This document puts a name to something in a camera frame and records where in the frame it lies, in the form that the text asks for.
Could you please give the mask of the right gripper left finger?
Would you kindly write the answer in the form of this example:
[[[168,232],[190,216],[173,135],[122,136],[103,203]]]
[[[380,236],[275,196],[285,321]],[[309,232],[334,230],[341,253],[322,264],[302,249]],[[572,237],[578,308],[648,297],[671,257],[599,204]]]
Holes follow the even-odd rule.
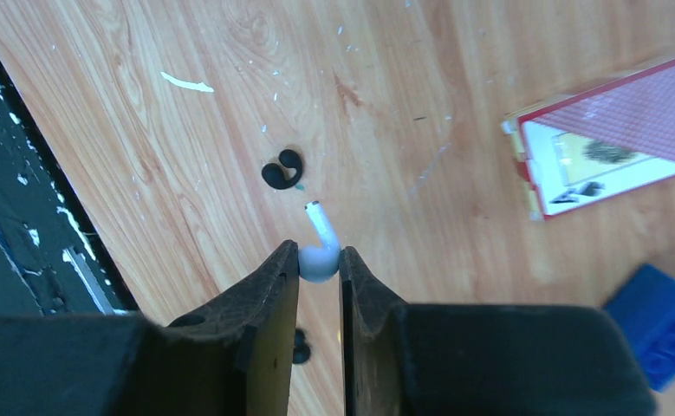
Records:
[[[0,415],[284,415],[298,246],[167,326],[143,315],[0,318]]]

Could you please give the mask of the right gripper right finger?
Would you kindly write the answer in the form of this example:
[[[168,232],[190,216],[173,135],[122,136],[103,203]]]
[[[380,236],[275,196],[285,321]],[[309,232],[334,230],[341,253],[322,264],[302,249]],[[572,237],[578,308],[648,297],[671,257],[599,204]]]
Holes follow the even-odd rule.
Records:
[[[575,305],[409,303],[339,260],[348,415],[654,415],[619,328]]]

